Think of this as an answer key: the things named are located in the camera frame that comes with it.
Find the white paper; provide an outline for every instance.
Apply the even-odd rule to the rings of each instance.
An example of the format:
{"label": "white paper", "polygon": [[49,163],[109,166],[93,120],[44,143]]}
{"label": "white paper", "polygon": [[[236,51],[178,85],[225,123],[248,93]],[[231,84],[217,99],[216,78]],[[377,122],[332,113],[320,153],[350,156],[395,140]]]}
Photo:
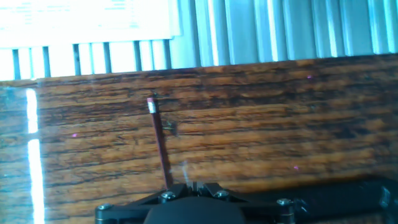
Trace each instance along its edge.
{"label": "white paper", "polygon": [[178,0],[169,0],[169,13],[172,36],[182,35]]}
{"label": "white paper", "polygon": [[171,37],[166,0],[0,1],[0,48]]}

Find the screw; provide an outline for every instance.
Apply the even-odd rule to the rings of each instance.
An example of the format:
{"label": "screw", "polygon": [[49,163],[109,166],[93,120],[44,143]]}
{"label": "screw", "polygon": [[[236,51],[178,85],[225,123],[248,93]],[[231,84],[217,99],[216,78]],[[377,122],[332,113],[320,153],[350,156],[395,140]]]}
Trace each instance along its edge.
{"label": "screw", "polygon": [[108,209],[110,207],[112,207],[112,205],[110,203],[105,203],[103,205],[98,206],[98,209],[105,210],[105,209]]}
{"label": "screw", "polygon": [[175,194],[173,192],[164,192],[164,193],[162,193],[162,198],[173,199],[173,198],[175,198]]}
{"label": "screw", "polygon": [[278,203],[279,205],[290,205],[292,203],[292,201],[287,198],[281,198],[281,199],[278,199],[276,201],[276,203]]}
{"label": "screw", "polygon": [[229,195],[228,191],[226,191],[226,190],[219,190],[219,191],[217,191],[215,197],[216,197],[216,198],[225,198],[225,197],[227,197],[228,195]]}

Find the wood grain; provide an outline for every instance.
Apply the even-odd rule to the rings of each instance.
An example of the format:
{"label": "wood grain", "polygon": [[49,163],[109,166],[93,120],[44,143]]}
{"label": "wood grain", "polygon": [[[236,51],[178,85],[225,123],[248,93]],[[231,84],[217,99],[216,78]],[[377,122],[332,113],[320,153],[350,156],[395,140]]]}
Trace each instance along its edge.
{"label": "wood grain", "polygon": [[[33,161],[48,223],[92,223],[99,204],[161,189],[148,97],[159,101],[175,182],[252,192],[396,178],[397,85],[398,55],[2,82],[0,217],[32,221]],[[37,99],[30,134],[26,88]]]}

